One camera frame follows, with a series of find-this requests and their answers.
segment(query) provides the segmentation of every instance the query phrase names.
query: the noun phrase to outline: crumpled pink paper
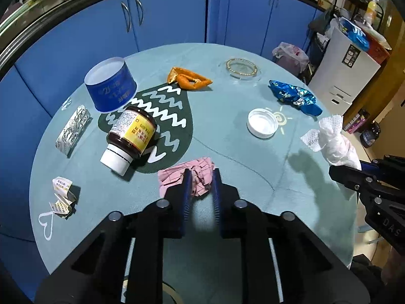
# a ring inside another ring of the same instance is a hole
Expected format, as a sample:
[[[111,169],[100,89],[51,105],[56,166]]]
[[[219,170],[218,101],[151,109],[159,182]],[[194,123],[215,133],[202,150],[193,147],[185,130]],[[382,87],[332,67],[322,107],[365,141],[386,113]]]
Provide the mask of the crumpled pink paper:
[[[193,177],[192,196],[198,197],[208,192],[212,182],[212,171],[215,168],[211,158],[202,157],[197,160],[188,161],[157,172],[159,179],[159,195],[163,198],[167,188],[183,181],[184,171],[190,169]]]

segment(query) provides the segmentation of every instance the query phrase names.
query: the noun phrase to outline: white tissue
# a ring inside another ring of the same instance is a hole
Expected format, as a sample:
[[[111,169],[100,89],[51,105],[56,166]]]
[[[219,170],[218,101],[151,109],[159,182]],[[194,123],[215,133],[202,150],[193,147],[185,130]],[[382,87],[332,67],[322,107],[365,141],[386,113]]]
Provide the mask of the white tissue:
[[[341,134],[342,116],[331,116],[319,121],[319,130],[312,129],[301,140],[314,152],[322,152],[325,160],[333,166],[349,166],[361,170],[356,149]]]

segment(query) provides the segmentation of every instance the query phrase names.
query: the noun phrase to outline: round table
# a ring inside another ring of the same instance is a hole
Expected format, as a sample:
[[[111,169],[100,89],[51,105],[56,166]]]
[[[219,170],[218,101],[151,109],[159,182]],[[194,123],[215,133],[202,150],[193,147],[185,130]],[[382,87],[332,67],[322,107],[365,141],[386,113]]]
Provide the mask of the round table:
[[[261,79],[236,83],[224,69],[230,58],[255,63]],[[281,104],[268,88],[269,80],[303,87],[300,80],[256,54],[216,44],[161,46],[128,56],[126,62],[138,84],[138,104],[168,110],[167,118],[156,118],[162,138],[148,162],[130,167],[120,177],[100,163],[107,147],[105,131],[115,116],[96,111],[84,84],[72,94],[70,106],[58,110],[36,151],[30,181],[32,228],[49,272],[109,212],[131,214],[157,200],[157,170],[203,156],[214,161],[222,181],[235,186],[241,198],[275,215],[295,212],[343,263],[350,263],[356,196],[348,199],[330,179],[322,154],[312,152],[300,140],[308,130],[318,128],[317,118]],[[176,85],[168,87],[167,75],[173,66],[192,70],[213,83],[188,92]],[[80,104],[93,119],[68,158],[55,148],[55,141]],[[321,117],[329,116],[319,105]],[[263,140],[249,133],[247,116],[254,108],[269,108],[283,118],[273,137]],[[72,180],[80,189],[76,211],[68,219],[46,214],[51,211],[49,202],[56,201],[51,182],[57,176]],[[186,229],[182,240],[165,241],[164,281],[185,303],[240,301],[240,245],[220,239],[211,195],[193,200]]]

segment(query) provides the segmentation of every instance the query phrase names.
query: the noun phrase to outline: blue paper bowl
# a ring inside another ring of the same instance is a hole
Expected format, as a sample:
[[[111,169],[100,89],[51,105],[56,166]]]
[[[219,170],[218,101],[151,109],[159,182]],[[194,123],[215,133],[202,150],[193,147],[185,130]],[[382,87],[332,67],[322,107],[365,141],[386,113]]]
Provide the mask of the blue paper bowl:
[[[110,113],[126,105],[136,94],[136,82],[121,57],[104,60],[85,76],[84,84],[95,108]]]

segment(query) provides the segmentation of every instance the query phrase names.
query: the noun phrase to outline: screw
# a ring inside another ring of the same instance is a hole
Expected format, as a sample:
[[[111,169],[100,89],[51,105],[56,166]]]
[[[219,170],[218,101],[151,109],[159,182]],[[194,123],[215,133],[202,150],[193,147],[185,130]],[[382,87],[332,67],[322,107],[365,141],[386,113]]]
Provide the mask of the screw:
[[[112,222],[116,222],[121,218],[121,216],[122,215],[120,212],[110,212],[110,214],[108,215],[108,219]]]
[[[295,219],[295,215],[292,212],[284,212],[282,216],[288,222],[291,222]]]
[[[159,208],[166,208],[166,207],[169,206],[169,204],[170,204],[170,202],[168,200],[166,200],[166,199],[160,199],[160,200],[156,201],[156,205]]]
[[[234,202],[236,208],[242,209],[248,206],[248,203],[245,200],[239,199]]]

